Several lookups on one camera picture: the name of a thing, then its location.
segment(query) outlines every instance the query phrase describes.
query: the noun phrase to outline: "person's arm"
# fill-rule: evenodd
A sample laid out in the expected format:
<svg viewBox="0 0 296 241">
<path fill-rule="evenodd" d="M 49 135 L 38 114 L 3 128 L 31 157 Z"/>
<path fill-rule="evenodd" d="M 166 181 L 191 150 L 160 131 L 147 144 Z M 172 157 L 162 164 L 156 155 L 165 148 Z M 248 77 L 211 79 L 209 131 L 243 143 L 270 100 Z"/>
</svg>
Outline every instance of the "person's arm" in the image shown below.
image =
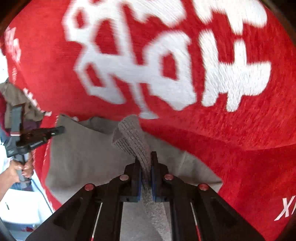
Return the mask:
<svg viewBox="0 0 296 241">
<path fill-rule="evenodd" d="M 22 175 L 30 178 L 33 175 L 33 158 L 29 154 L 29 160 L 23 166 L 19 162 L 12 160 L 9 167 L 0 174 L 0 201 L 4 197 L 5 193 L 14 183 L 20 181 L 16 170 L 23 170 Z"/>
</svg>

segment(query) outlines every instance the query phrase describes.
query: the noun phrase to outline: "red blanket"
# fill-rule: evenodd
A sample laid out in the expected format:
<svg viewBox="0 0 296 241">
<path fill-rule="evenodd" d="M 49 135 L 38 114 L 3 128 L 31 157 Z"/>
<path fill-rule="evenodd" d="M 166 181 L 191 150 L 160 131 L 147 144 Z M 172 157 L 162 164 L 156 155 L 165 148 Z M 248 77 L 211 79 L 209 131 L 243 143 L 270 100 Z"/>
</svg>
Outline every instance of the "red blanket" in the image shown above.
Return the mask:
<svg viewBox="0 0 296 241">
<path fill-rule="evenodd" d="M 220 176 L 267 241 L 295 211 L 296 51 L 258 1 L 32 0 L 5 45 L 10 80 L 52 111 L 44 127 L 138 114 Z M 49 149 L 35 152 L 43 185 Z"/>
</svg>

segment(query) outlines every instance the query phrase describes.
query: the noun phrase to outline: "screw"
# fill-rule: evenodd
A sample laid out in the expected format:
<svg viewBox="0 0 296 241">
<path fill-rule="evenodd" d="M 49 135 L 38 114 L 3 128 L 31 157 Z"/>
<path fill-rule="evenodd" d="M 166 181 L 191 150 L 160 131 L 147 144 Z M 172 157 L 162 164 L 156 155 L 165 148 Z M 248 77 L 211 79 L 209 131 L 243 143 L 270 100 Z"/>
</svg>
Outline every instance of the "screw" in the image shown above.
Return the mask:
<svg viewBox="0 0 296 241">
<path fill-rule="evenodd" d="M 128 179 L 129 179 L 129 176 L 126 174 L 123 174 L 120 176 L 120 180 L 122 180 L 122 181 L 127 181 Z"/>
<path fill-rule="evenodd" d="M 91 184 L 91 183 L 86 184 L 86 185 L 84 186 L 84 189 L 85 189 L 86 191 L 91 191 L 91 190 L 94 189 L 94 185 Z"/>
<path fill-rule="evenodd" d="M 174 179 L 174 176 L 172 174 L 165 174 L 165 179 L 171 181 Z"/>
<path fill-rule="evenodd" d="M 202 190 L 202 191 L 207 191 L 207 190 L 209 190 L 210 187 L 209 187 L 208 184 L 201 183 L 201 184 L 198 185 L 198 188 L 199 188 L 200 190 Z"/>
</svg>

